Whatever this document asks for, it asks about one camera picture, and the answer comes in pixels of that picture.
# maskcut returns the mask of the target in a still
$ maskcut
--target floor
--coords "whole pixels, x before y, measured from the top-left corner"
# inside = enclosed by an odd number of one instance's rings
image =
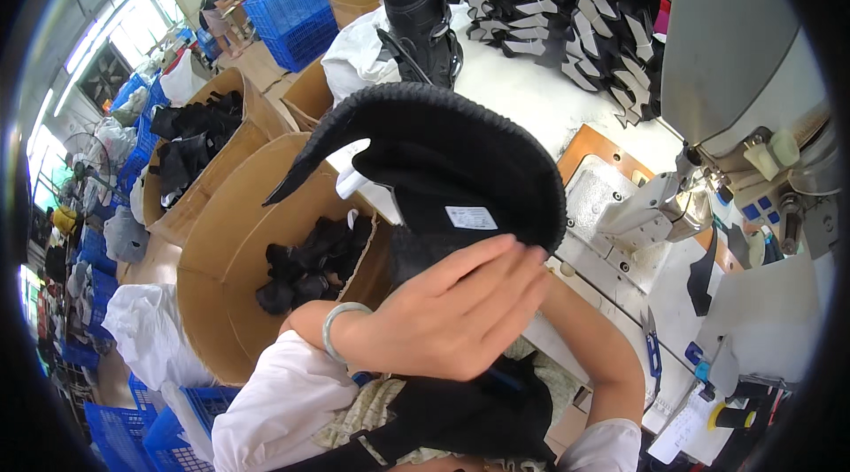
[[[298,74],[279,67],[262,42],[255,42],[245,48],[241,57],[229,59],[221,56],[218,65],[222,68],[238,67],[239,70],[271,101],[274,107],[295,126],[292,116],[281,103]],[[151,235],[144,259],[136,264],[119,264],[116,277],[121,284],[169,283],[177,282],[177,263],[181,249],[169,244],[157,235]],[[107,406],[134,408],[133,396],[127,387],[130,370],[116,351],[101,360],[98,367],[100,385],[98,402]],[[587,423],[587,404],[570,406],[558,424],[547,434],[546,442],[558,456],[570,446],[585,428]]]

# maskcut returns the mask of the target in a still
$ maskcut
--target white shirt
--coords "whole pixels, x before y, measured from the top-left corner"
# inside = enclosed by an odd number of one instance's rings
[[[217,472],[266,472],[323,453],[312,436],[351,406],[357,384],[345,367],[294,330],[263,351],[227,413],[212,425]],[[624,418],[593,424],[571,445],[558,472],[632,472],[640,429]]]

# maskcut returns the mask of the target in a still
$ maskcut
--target black sock boot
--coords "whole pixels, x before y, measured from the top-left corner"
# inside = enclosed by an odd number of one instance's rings
[[[390,33],[378,36],[398,62],[402,80],[452,89],[463,64],[463,50],[449,28],[446,0],[383,0]]]

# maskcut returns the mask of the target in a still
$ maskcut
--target scissors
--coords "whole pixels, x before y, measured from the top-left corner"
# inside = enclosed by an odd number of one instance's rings
[[[655,332],[655,317],[652,315],[652,308],[647,308],[647,314],[648,317],[644,317],[643,311],[640,312],[640,325],[643,328],[646,349],[649,352],[649,376],[655,378],[655,393],[652,402],[643,410],[644,413],[649,411],[649,408],[655,403],[655,399],[658,398],[658,393],[661,392],[661,350],[658,347],[658,334]]]

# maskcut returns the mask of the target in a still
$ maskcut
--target white label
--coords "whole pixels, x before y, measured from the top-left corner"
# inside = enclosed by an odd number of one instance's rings
[[[499,227],[495,225],[493,216],[485,207],[445,207],[452,224],[458,229],[472,229],[473,231],[494,231]]]

